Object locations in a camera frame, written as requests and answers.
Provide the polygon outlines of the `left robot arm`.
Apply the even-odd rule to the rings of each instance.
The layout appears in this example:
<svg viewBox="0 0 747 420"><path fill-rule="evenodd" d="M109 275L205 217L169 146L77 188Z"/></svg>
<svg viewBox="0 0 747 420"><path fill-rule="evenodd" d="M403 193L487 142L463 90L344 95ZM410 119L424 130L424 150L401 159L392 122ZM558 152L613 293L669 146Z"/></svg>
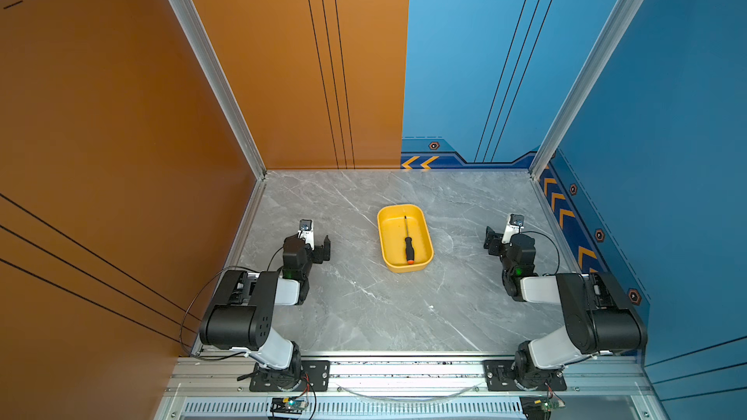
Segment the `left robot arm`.
<svg viewBox="0 0 747 420"><path fill-rule="evenodd" d="M274 309L302 305L316 264L331 258L331 241L315 245L307 233L284 239L282 267L253 274L246 269L224 273L200 323L200 342L231 350L255 362L249 377L279 390L303 382L299 345L272 328Z"/></svg>

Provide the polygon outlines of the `black orange handled screwdriver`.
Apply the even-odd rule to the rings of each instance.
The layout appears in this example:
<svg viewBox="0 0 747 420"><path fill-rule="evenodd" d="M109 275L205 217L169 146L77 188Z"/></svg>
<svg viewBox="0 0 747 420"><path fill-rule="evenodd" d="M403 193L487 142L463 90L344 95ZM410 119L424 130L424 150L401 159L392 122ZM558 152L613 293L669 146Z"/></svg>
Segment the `black orange handled screwdriver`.
<svg viewBox="0 0 747 420"><path fill-rule="evenodd" d="M412 243L412 237L410 236L409 218L405 216L403 218L405 226L405 255L407 264L414 264L414 243Z"/></svg>

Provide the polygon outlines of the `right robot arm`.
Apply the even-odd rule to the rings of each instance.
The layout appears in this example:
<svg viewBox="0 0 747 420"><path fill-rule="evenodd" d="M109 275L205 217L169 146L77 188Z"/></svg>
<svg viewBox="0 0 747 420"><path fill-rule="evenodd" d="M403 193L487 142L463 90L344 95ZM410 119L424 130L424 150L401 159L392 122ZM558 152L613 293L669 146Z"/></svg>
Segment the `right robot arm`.
<svg viewBox="0 0 747 420"><path fill-rule="evenodd" d="M500 259L509 297L519 303L557 305L562 312L559 329L519 344L511 367L517 387L545 387L564 368L594 355L624 354L647 345L645 324L613 274L537 274L535 240L515 224L508 224L503 233L487 227L484 249Z"/></svg>

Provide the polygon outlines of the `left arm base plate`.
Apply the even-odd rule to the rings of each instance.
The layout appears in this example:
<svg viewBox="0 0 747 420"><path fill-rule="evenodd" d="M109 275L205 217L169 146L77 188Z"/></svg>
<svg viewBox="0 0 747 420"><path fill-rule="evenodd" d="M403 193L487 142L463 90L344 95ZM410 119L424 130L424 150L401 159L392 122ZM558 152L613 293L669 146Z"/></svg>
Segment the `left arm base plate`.
<svg viewBox="0 0 747 420"><path fill-rule="evenodd" d="M331 362L301 359L288 369L254 369L250 377L251 392L299 392L309 387L314 392L326 392L330 381Z"/></svg>

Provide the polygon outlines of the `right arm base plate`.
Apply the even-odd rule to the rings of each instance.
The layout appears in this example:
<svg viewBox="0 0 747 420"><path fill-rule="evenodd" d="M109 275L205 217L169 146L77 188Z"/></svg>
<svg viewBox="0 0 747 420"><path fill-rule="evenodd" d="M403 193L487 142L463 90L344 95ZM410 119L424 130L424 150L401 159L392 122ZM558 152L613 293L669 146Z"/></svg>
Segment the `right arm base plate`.
<svg viewBox="0 0 747 420"><path fill-rule="evenodd" d="M567 390L563 372L559 369L518 367L514 360L485 360L482 362L484 380L490 392Z"/></svg>

